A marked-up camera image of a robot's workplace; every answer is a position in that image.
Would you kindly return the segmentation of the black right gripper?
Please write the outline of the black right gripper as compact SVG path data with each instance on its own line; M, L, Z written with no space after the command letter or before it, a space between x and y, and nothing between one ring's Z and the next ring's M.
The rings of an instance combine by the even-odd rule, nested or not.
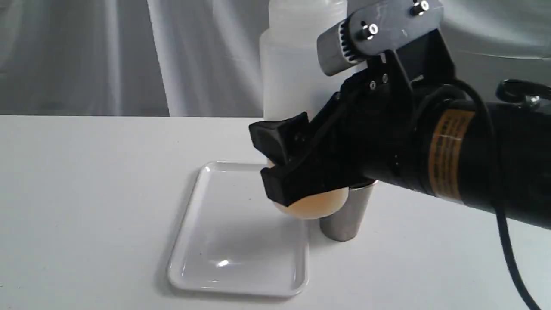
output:
M346 65L367 68L346 79L312 122L306 112L248 126L268 165L264 191L285 207L313 195L379 180L411 190L429 185L429 135L436 110L456 90L444 86L455 67L438 26L394 26L364 40L368 26L333 26L319 35L323 71Z

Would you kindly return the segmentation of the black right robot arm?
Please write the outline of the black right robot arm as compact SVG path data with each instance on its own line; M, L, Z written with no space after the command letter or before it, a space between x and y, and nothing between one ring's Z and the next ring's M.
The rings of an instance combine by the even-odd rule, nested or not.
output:
M506 79L486 103L455 67L440 31L354 40L344 55L368 68L309 120L305 112L249 126L273 167L267 197L285 207L382 181L550 228L550 89Z

